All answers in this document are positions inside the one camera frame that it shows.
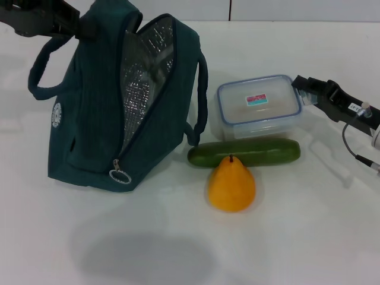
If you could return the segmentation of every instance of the cable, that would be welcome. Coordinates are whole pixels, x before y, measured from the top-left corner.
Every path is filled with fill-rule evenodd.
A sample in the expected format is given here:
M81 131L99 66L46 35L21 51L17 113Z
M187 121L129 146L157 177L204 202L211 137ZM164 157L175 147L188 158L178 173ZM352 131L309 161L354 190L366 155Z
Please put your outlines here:
M352 125L356 119L359 117L358 114L356 114L356 116L348 123L346 123L346 125L344 126L343 128L343 131L342 131L342 139L343 139L343 142L344 142L344 145L346 146L347 150L350 152L350 154L352 154L355 158L356 158L356 154L351 150L351 148L349 147L349 144L347 143L347 140L346 140L346 136L345 136L345 133L346 133L346 129L349 125Z
M345 136L345 134L346 134L346 129L348 128L348 126L349 126L349 125L352 125L352 124L358 119L358 117L360 117L360 116L362 116L362 115L365 115L366 112L367 112L367 114L368 114L368 109L369 109L369 107L367 107L367 108L364 108L364 107L361 108L361 109L356 113L355 117L354 117L350 122L346 123L346 125L344 126L344 128L343 128L343 130L342 130L342 139L343 139L344 145L346 146L347 150L350 152L350 154L353 155L353 157L355 157L356 160L360 161L361 163L367 165L367 166L370 167L370 168L373 168L373 169L377 170L378 173L379 173L379 175L380 175L380 165L377 164L377 163L375 163L375 162L373 162L373 161L370 160L370 159L367 159L366 157L363 157L363 156L360 156L360 155L358 155L358 154L355 154L355 153L351 150L349 144L347 143L346 136Z

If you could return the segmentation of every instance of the container lid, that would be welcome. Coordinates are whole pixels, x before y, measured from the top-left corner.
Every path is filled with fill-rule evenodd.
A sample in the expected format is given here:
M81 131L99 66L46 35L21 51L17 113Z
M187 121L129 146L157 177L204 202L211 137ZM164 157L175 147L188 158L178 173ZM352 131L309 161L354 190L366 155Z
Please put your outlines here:
M221 118L239 125L298 115L301 102L292 79L274 75L225 83L217 91Z

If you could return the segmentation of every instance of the circular logo patch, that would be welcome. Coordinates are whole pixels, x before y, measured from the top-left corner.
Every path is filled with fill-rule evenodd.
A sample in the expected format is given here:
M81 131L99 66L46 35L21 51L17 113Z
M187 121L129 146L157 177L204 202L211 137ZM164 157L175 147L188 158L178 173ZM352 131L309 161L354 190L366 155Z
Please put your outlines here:
M52 113L52 125L54 128L59 126L59 124L61 123L61 119L62 119L62 108L61 108L61 104L57 103L54 106L53 113Z

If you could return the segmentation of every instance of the bag handle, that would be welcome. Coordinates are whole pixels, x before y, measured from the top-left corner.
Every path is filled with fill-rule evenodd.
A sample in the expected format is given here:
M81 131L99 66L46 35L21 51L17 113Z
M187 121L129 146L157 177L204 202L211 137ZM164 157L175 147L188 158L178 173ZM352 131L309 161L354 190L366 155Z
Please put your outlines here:
M38 84L40 83L43 73L45 72L50 54L66 44L70 38L71 37L66 37L63 39L52 38L43 46L42 50L38 54L38 57L30 70L28 79L28 89L37 100L50 99L56 96L58 93L63 92L67 89L68 84L65 80L63 80L63 82L57 86L49 88L39 87Z
M208 70L207 63L204 55L198 60L199 63L199 76L198 76L198 121L195 124L194 130L189 123L186 122L185 134L188 136L188 143L191 146L197 146L201 140L201 134L207 124L207 86L208 86Z

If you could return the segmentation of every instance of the lunch bag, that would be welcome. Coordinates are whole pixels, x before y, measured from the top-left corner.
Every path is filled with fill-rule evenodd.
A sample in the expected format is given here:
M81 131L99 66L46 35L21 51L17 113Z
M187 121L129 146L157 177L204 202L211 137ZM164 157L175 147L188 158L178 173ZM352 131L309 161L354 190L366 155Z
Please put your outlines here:
M56 87L38 87L53 38L29 75L37 100L56 96L50 130L50 178L113 192L132 191L187 135L198 145L207 123L208 72L196 32L169 14L139 31L141 13L126 0L96 0L81 18L96 23L80 40ZM186 122L195 74L198 122Z

